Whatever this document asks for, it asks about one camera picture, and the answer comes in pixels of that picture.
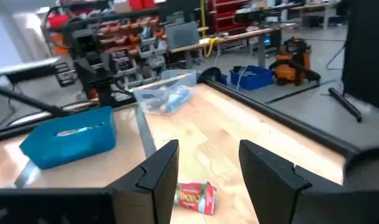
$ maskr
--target red snack bag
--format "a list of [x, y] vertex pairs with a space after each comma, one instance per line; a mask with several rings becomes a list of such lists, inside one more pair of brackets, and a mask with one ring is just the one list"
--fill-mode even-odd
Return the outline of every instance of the red snack bag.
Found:
[[210, 183], [178, 183], [174, 203], [206, 215], [213, 215], [217, 190]]

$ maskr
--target metal frame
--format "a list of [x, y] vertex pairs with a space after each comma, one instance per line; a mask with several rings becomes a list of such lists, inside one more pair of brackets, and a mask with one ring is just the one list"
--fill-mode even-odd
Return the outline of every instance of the metal frame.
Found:
[[[320, 129], [316, 129], [302, 121], [299, 121], [293, 117], [290, 117], [286, 114], [283, 114], [279, 111], [276, 111], [269, 106], [266, 106], [262, 103], [259, 103], [234, 89], [231, 89], [225, 85], [222, 85], [219, 82], [213, 80], [214, 77], [200, 77], [198, 83], [204, 83], [209, 87], [220, 91], [221, 93], [226, 94], [227, 96], [243, 103], [244, 105], [254, 109], [255, 111], [291, 128], [293, 131], [298, 132], [311, 140], [318, 142], [319, 144], [328, 147], [329, 149], [338, 152], [344, 157], [352, 157], [358, 154], [361, 149], [350, 144], [349, 142], [338, 139], [335, 136], [332, 136], [328, 133], [321, 131]], [[136, 100], [131, 97], [127, 100], [121, 101], [117, 107], [129, 105], [131, 103], [135, 103]], [[76, 111], [85, 111], [88, 108], [81, 109], [78, 108]], [[39, 119], [35, 119], [32, 121], [28, 121], [26, 123], [18, 124], [11, 127], [6, 127], [0, 130], [0, 141], [5, 140], [7, 138], [12, 138], [14, 136], [18, 136], [21, 134], [25, 134], [33, 130], [38, 124], [43, 123], [48, 119], [53, 119], [54, 116], [50, 115], [48, 117], [43, 117]]]

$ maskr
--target workbench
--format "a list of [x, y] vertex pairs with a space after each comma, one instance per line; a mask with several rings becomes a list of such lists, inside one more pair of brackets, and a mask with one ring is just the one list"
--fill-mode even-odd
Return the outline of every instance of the workbench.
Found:
[[172, 115], [145, 114], [131, 104], [115, 109], [115, 122], [112, 151], [49, 170], [39, 170], [22, 154], [19, 145], [26, 135], [1, 141], [0, 188], [104, 187], [171, 139], [179, 140], [178, 179], [209, 181], [217, 188], [214, 215], [174, 207], [171, 223], [257, 223], [240, 169], [241, 139], [342, 182], [345, 160], [338, 153], [204, 83]]
[[298, 6], [292, 8], [293, 10], [299, 10], [300, 11], [300, 27], [302, 27], [302, 21], [304, 19], [304, 9], [317, 9], [317, 8], [324, 8], [324, 29], [326, 30], [329, 26], [329, 9], [335, 6], [335, 2], [328, 2], [328, 3], [322, 3], [322, 4], [306, 4], [305, 6]]
[[[297, 24], [290, 23], [290, 24], [280, 24], [278, 26], [266, 28], [266, 29], [259, 29], [249, 32], [244, 32], [242, 34], [237, 35], [230, 35], [228, 37], [217, 37], [216, 46], [217, 46], [217, 56], [215, 59], [215, 66], [217, 66], [217, 60], [220, 57], [220, 43], [228, 42], [228, 41], [235, 41], [235, 40], [248, 40], [254, 37], [258, 37], [258, 66], [265, 67], [265, 35], [267, 33], [270, 33], [274, 30], [279, 29], [290, 29], [295, 27]], [[200, 39], [198, 44], [189, 45], [185, 47], [179, 47], [176, 49], [170, 49], [170, 53], [176, 53], [176, 52], [185, 52], [185, 61], [187, 63], [187, 69], [191, 69], [193, 67], [192, 63], [192, 57], [190, 55], [190, 51], [197, 50], [202, 47], [207, 47], [210, 45], [210, 38], [204, 38]]]

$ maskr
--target blue bin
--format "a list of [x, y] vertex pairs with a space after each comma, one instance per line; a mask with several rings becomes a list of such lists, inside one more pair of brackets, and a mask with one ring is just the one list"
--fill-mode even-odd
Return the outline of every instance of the blue bin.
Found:
[[[231, 83], [237, 85], [239, 80], [239, 73], [236, 73], [233, 70], [230, 70], [229, 72], [231, 73]], [[246, 90], [256, 90], [258, 88], [274, 83], [272, 79], [272, 70], [259, 66], [249, 65], [247, 66], [246, 72], [254, 73], [254, 75], [242, 75], [240, 79], [240, 87]]]
[[221, 84], [222, 84], [222, 85], [228, 85], [227, 78], [228, 78], [227, 75], [221, 75]]
[[114, 148], [116, 125], [109, 106], [47, 121], [20, 145], [40, 169], [73, 162]]

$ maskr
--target red storage bin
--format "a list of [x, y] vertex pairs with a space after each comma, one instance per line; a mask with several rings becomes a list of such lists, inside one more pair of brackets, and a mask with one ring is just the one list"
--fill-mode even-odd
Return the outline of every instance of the red storage bin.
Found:
[[64, 25], [69, 20], [67, 15], [56, 15], [48, 17], [48, 22], [52, 28], [57, 28]]
[[154, 0], [129, 0], [132, 10], [143, 10], [154, 8]]

